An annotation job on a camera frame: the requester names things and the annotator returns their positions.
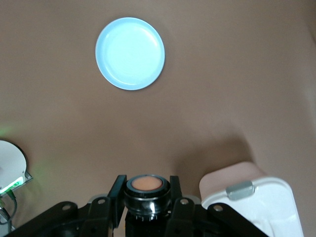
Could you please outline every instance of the cable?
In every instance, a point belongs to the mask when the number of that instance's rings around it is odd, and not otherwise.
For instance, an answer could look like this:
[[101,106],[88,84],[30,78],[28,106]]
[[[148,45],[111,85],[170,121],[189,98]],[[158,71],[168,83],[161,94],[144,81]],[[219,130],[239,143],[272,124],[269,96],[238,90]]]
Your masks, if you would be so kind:
[[12,190],[8,190],[6,191],[6,193],[9,195],[9,197],[12,199],[13,203],[14,203],[14,210],[13,210],[13,213],[12,215],[10,216],[9,213],[6,211],[6,209],[2,208],[2,211],[5,213],[5,215],[7,215],[9,217],[9,219],[7,219],[6,222],[1,222],[0,221],[0,225],[6,225],[6,224],[9,224],[11,226],[11,221],[12,221],[12,218],[14,217],[15,213],[16,213],[16,210],[17,210],[17,207],[18,207],[18,203],[16,201],[16,197],[13,193]]

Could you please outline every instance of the white lid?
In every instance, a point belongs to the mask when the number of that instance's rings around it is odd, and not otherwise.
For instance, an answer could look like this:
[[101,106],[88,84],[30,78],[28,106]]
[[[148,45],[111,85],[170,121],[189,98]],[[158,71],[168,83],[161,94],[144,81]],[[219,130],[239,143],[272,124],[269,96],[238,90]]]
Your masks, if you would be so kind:
[[303,237],[291,187],[275,177],[264,177],[227,187],[202,201],[207,207],[222,202],[231,206],[270,237]]

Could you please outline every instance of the plastic container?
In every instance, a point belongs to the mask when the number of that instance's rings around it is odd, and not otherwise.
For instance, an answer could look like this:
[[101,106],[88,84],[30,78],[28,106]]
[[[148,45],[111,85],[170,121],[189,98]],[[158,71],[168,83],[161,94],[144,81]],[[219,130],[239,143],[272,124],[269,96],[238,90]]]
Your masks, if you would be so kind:
[[269,237],[303,237],[291,187],[251,162],[209,173],[199,188],[205,209],[226,203]]

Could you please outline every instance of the round plate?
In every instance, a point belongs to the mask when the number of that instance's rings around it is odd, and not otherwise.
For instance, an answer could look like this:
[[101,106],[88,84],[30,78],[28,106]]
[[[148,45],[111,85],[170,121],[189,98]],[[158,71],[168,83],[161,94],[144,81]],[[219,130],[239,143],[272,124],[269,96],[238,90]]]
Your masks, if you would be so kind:
[[113,85],[125,90],[153,83],[164,65],[164,46],[147,22],[125,17],[107,25],[95,47],[97,65]]

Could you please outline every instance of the plate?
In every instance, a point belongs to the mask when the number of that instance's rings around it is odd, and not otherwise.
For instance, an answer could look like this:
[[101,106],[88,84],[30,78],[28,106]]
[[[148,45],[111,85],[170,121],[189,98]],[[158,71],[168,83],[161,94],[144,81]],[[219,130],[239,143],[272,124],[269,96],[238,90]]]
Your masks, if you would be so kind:
[[147,22],[124,17],[100,33],[95,57],[102,75],[125,90],[142,89],[160,75],[165,59],[163,42]]

